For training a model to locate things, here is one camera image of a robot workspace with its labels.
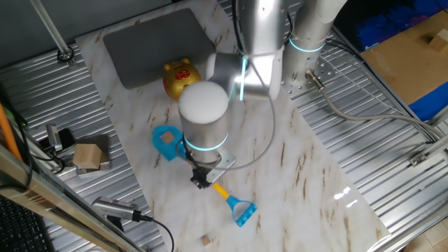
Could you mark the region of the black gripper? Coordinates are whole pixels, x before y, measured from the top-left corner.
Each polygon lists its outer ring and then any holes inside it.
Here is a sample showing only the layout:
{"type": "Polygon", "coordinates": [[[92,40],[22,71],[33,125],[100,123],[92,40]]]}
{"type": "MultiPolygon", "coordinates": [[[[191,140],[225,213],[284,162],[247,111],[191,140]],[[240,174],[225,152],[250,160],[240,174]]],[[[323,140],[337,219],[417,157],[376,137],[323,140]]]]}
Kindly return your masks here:
{"type": "Polygon", "coordinates": [[[210,168],[192,166],[190,181],[199,189],[208,188],[214,182],[214,172],[210,168]]]}

